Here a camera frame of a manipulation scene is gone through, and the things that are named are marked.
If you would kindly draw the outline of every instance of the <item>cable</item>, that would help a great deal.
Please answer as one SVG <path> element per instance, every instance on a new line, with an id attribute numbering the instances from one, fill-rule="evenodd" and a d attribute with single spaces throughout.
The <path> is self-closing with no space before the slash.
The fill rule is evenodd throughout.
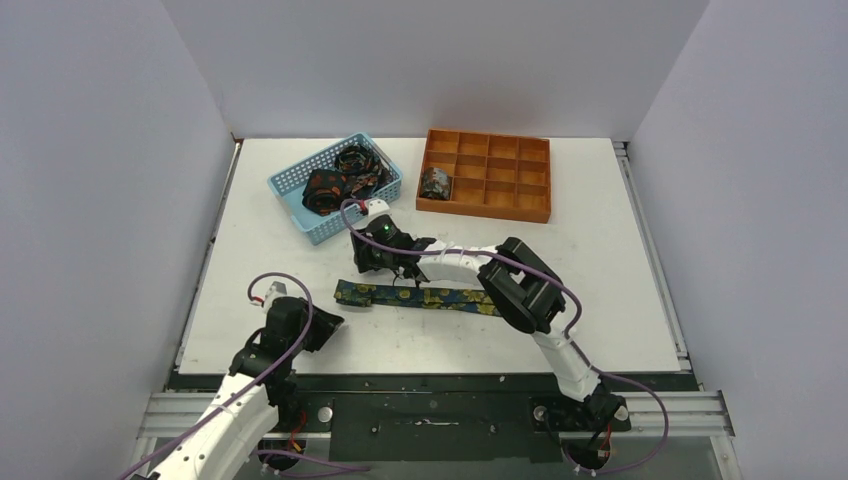
<path id="1" fill-rule="evenodd" d="M 297 460 L 303 460 L 306 462 L 317 463 L 318 465 L 324 465 L 325 467 L 338 468 L 339 470 L 343 470 L 344 472 L 369 472 L 371 471 L 371 467 L 368 466 L 359 466 L 359 465 L 346 465 L 344 463 L 336 463 L 331 462 L 329 460 L 322 460 L 320 458 L 310 457 L 307 455 L 303 455 L 301 453 L 294 453 L 288 450 L 256 450 L 256 455 L 282 455 L 284 457 L 294 458 Z"/>
<path id="2" fill-rule="evenodd" d="M 603 450 L 604 447 L 607 446 L 607 444 L 609 443 L 610 438 L 612 438 L 612 425 L 607 425 L 607 436 L 604 438 L 604 443 L 602 443 L 601 446 L 598 447 L 598 450 Z"/>
<path id="3" fill-rule="evenodd" d="M 439 251 L 415 251 L 415 250 L 401 250 L 399 248 L 393 248 L 393 247 L 389 247 L 389 246 L 386 246 L 386 245 L 381 245 L 381 244 L 375 242 L 374 240 L 372 240 L 372 239 L 366 237 L 365 235 L 356 231 L 356 229 L 350 223 L 350 220 L 348 220 L 347 215 L 345 215 L 345 209 L 347 207 L 351 206 L 351 205 L 358 205 L 360 209 L 367 210 L 367 208 L 365 207 L 365 202 L 363 202 L 363 201 L 358 201 L 358 200 L 354 200 L 354 199 L 350 199 L 350 198 L 344 200 L 342 202 L 341 207 L 339 208 L 339 211 L 341 213 L 341 218 L 342 218 L 342 221 L 345 224 L 345 227 L 347 227 L 347 229 L 350 230 L 351 235 L 355 236 L 356 238 L 362 240 L 363 242 L 365 242 L 368 245 L 371 245 L 373 247 L 377 247 L 381 250 L 384 250 L 384 251 L 389 252 L 389 253 L 394 253 L 396 255 L 427 256 L 427 255 L 442 255 L 443 252 L 444 252 L 444 253 L 459 253 L 459 254 L 471 255 L 471 256 L 490 257 L 490 258 L 497 260 L 501 263 L 505 263 L 505 264 L 507 264 L 511 267 L 517 268 L 517 269 L 521 270 L 522 272 L 524 272 L 526 274 L 534 275 L 538 278 L 541 278 L 542 280 L 545 280 L 546 282 L 555 286 L 560 291 L 562 291 L 564 294 L 566 294 L 571 299 L 572 302 L 574 302 L 574 318 L 572 318 L 571 321 L 568 323 L 568 325 L 566 325 L 565 331 L 563 332 L 566 340 L 572 340 L 570 332 L 574 328 L 574 326 L 577 325 L 577 322 L 580 320 L 580 317 L 583 314 L 583 304 L 580 303 L 580 299 L 577 298 L 577 295 L 575 295 L 574 292 L 572 292 L 570 289 L 568 289 L 568 287 L 566 287 L 565 285 L 563 285 L 561 282 L 557 281 L 556 279 L 554 279 L 550 275 L 547 275 L 544 272 L 536 270 L 533 267 L 528 267 L 527 265 L 524 265 L 523 263 L 519 263 L 519 262 L 516 262 L 515 260 L 504 257 L 503 255 L 488 252 L 488 251 L 485 251 L 485 250 L 462 250 L 462 249 L 458 249 L 458 248 L 452 248 L 452 249 L 447 249 L 447 250 L 444 250 L 444 251 L 442 251 L 442 250 L 439 250 Z M 662 450 L 662 448 L 665 446 L 666 442 L 668 441 L 669 418 L 668 418 L 668 411 L 666 410 L 665 404 L 663 403 L 662 399 L 653 390 L 651 390 L 647 386 L 645 386 L 645 385 L 643 385 L 643 384 L 641 384 L 641 383 L 639 383 L 635 380 L 630 380 L 629 378 L 624 378 L 624 377 L 620 377 L 620 376 L 612 374 L 612 373 L 607 373 L 607 372 L 599 369 L 598 367 L 592 365 L 592 362 L 589 361 L 589 357 L 587 357 L 586 353 L 584 353 L 583 350 L 577 345 L 577 342 L 572 340 L 571 344 L 574 345 L 574 350 L 577 352 L 577 354 L 580 356 L 580 358 L 582 358 L 583 361 L 586 362 L 586 365 L 588 365 L 589 368 L 593 372 L 597 373 L 601 377 L 605 377 L 605 378 L 608 378 L 610 380 L 623 382 L 623 383 L 626 383 L 628 385 L 632 385 L 636 388 L 639 388 L 640 390 L 644 390 L 650 396 L 652 396 L 654 398 L 654 400 L 656 400 L 656 402 L 660 406 L 660 410 L 662 410 L 662 414 L 663 414 L 663 435 L 662 435 L 662 438 L 660 439 L 659 443 L 657 443 L 657 445 L 654 447 L 654 449 L 651 450 L 650 453 L 648 453 L 648 455 L 646 455 L 641 460 L 637 460 L 637 461 L 630 463 L 628 465 L 624 465 L 622 467 L 617 467 L 617 468 L 614 468 L 614 469 L 611 469 L 611 470 L 604 470 L 602 472 L 597 472 L 597 473 L 598 474 L 610 474 L 610 473 L 623 472 L 625 470 L 630 470 L 632 468 L 636 468 L 636 467 L 642 465 L 643 463 L 654 458 L 659 453 L 659 451 Z M 586 470 L 583 467 L 580 467 L 580 468 L 584 472 L 589 472 L 589 470 Z"/>
<path id="4" fill-rule="evenodd" d="M 291 433 L 289 434 L 289 442 L 288 442 L 288 449 L 289 450 L 291 450 L 292 448 L 295 448 L 295 446 L 296 446 L 297 451 L 300 452 L 300 450 L 301 450 L 300 445 L 297 444 L 297 442 L 294 439 L 294 436 L 297 435 L 298 433 L 300 433 L 300 431 L 303 430 L 304 426 L 306 426 L 306 410 L 301 410 L 300 411 L 300 424 L 297 427 L 295 427 L 291 431 Z"/>
<path id="5" fill-rule="evenodd" d="M 209 415 L 198 420 L 197 423 L 192 425 L 191 428 L 189 428 L 188 430 L 183 432 L 180 436 L 174 438 L 173 440 L 166 443 L 165 445 L 162 445 L 160 448 L 156 449 L 150 455 L 145 456 L 144 458 L 142 458 L 141 460 L 136 462 L 133 466 L 124 470 L 120 475 L 118 475 L 117 480 L 125 480 L 125 479 L 129 478 L 129 476 L 132 475 L 136 470 L 143 467 L 144 465 L 146 465 L 148 462 L 150 462 L 154 458 L 158 457 L 159 455 L 162 455 L 163 453 L 170 451 L 172 448 L 174 448 L 177 445 L 179 445 L 180 443 L 182 443 L 183 440 L 190 437 L 194 432 L 203 428 L 204 425 L 206 425 L 213 418 L 215 418 L 223 409 L 232 405 L 236 400 L 238 400 L 242 395 L 247 393 L 251 388 L 255 387 L 256 385 L 259 385 L 259 383 L 262 382 L 262 380 L 264 380 L 265 377 L 270 375 L 271 372 L 274 371 L 274 369 L 276 369 L 283 362 L 285 362 L 286 359 L 288 357 L 290 357 L 292 353 L 294 353 L 294 351 L 297 349 L 297 347 L 300 346 L 301 342 L 303 342 L 303 339 L 306 338 L 306 333 L 309 331 L 309 327 L 312 326 L 312 315 L 314 313 L 314 309 L 312 307 L 312 295 L 309 293 L 309 289 L 306 288 L 306 285 L 304 285 L 303 282 L 294 278 L 293 276 L 291 276 L 287 273 L 282 273 L 282 272 L 269 272 L 269 273 L 264 273 L 264 274 L 256 277 L 252 282 L 250 282 L 250 286 L 248 287 L 248 290 L 247 290 L 248 298 L 251 298 L 250 290 L 253 287 L 253 285 L 255 285 L 256 282 L 258 282 L 259 280 L 261 280 L 263 278 L 270 277 L 270 276 L 279 276 L 279 277 L 287 278 L 287 279 L 291 280 L 292 282 L 294 282 L 295 284 L 297 284 L 297 286 L 300 287 L 301 290 L 303 290 L 303 294 L 306 296 L 308 313 L 307 313 L 307 318 L 306 318 L 306 325 L 303 326 L 303 331 L 300 332 L 300 336 L 298 336 L 297 339 L 295 339 L 294 343 L 292 343 L 292 346 L 289 347 L 289 349 L 286 350 L 285 353 L 283 353 L 283 355 L 280 358 L 278 358 L 274 363 L 271 364 L 271 366 L 266 368 L 262 373 L 257 375 L 256 378 L 254 378 L 252 382 L 245 385 L 245 387 L 242 388 L 241 390 L 239 390 L 238 392 L 236 392 L 235 395 L 233 395 L 228 400 L 226 400 L 224 403 L 219 405 L 217 409 L 212 411 L 212 413 L 210 413 Z"/>

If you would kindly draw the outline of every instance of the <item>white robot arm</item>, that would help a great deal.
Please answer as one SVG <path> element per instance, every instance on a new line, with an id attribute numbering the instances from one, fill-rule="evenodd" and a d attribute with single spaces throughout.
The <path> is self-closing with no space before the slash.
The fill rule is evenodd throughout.
<path id="1" fill-rule="evenodd" d="M 501 251 L 520 263 L 536 267 L 557 278 L 523 242 L 510 238 L 499 246 L 470 247 L 446 244 L 434 238 L 415 239 L 395 226 L 390 218 L 388 204 L 383 200 L 370 200 L 363 207 L 368 210 L 368 226 L 358 230 L 360 234 L 381 245 L 421 251 L 423 255 L 387 254 L 351 235 L 354 261 L 360 273 L 387 268 L 418 282 L 451 280 L 482 285 L 504 319 L 516 329 L 531 334 L 556 375 L 563 395 L 583 402 L 595 391 L 600 382 L 598 374 L 580 357 L 571 340 L 566 338 L 566 316 L 556 315 L 564 310 L 562 294 L 539 278 L 513 278 L 517 272 L 510 271 L 508 266 L 499 262 L 493 264 L 491 257 L 464 253 Z M 447 250 L 458 250 L 460 253 L 447 253 Z"/>

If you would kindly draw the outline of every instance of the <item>rolled necktie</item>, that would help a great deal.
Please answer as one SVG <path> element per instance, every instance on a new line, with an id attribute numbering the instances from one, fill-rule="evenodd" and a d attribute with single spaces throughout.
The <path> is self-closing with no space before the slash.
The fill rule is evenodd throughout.
<path id="1" fill-rule="evenodd" d="M 316 169 L 309 174 L 303 190 L 303 206 L 324 216 L 329 215 L 350 197 L 348 176 L 335 170 Z"/>
<path id="2" fill-rule="evenodd" d="M 359 199 L 370 197 L 381 184 L 386 183 L 388 174 L 380 157 L 362 145 L 345 147 L 336 156 L 335 167 L 348 176 L 350 194 Z"/>
<path id="3" fill-rule="evenodd" d="M 394 307 L 459 310 L 479 315 L 501 316 L 492 303 L 492 299 L 483 290 L 396 287 L 339 280 L 333 296 L 336 303 L 354 307 L 369 307 L 377 304 Z"/>

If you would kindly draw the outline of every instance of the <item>white backdrop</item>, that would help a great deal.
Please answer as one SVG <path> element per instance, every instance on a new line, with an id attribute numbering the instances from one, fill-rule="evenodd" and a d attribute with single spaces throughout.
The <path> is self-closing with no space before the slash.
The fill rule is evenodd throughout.
<path id="1" fill-rule="evenodd" d="M 233 143 L 158 0 L 0 2 L 0 72 L 0 478 L 115 478 Z"/>
<path id="2" fill-rule="evenodd" d="M 163 0 L 237 137 L 629 139 L 707 0 Z"/>
<path id="3" fill-rule="evenodd" d="M 845 478 L 846 20 L 844 2 L 712 0 L 630 148 L 748 480 Z"/>

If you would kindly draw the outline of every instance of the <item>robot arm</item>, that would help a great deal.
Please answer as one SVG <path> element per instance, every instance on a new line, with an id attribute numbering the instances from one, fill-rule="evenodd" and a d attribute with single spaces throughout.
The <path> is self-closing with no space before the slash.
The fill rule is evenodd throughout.
<path id="1" fill-rule="evenodd" d="M 453 280 L 481 285 L 504 320 L 516 330 L 533 337 L 557 378 L 560 392 L 582 404 L 584 415 L 588 417 L 587 424 L 608 422 L 616 413 L 619 416 L 625 414 L 626 410 L 619 411 L 623 407 L 621 398 L 608 393 L 598 374 L 565 337 L 568 320 L 557 315 L 565 310 L 565 298 L 559 289 L 532 275 L 522 278 L 518 269 L 497 259 L 445 252 L 446 249 L 458 249 L 498 253 L 559 280 L 556 273 L 524 242 L 509 237 L 494 247 L 462 247 L 434 238 L 413 238 L 397 228 L 382 200 L 371 200 L 367 208 L 369 222 L 365 228 L 357 230 L 360 234 L 381 245 L 432 253 L 423 256 L 393 254 L 351 234 L 354 262 L 360 273 L 385 268 L 416 283 Z"/>
<path id="2" fill-rule="evenodd" d="M 263 303 L 265 327 L 248 339 L 233 358 L 215 399 L 200 418 L 222 408 L 224 401 L 253 382 L 291 346 L 303 331 L 307 304 L 286 296 L 285 285 L 274 282 Z M 344 322 L 313 305 L 312 326 L 300 348 L 258 385 L 183 441 L 153 472 L 132 480 L 229 480 L 238 472 L 262 438 L 274 427 L 290 431 L 301 406 L 292 378 L 297 353 L 319 350 Z"/>

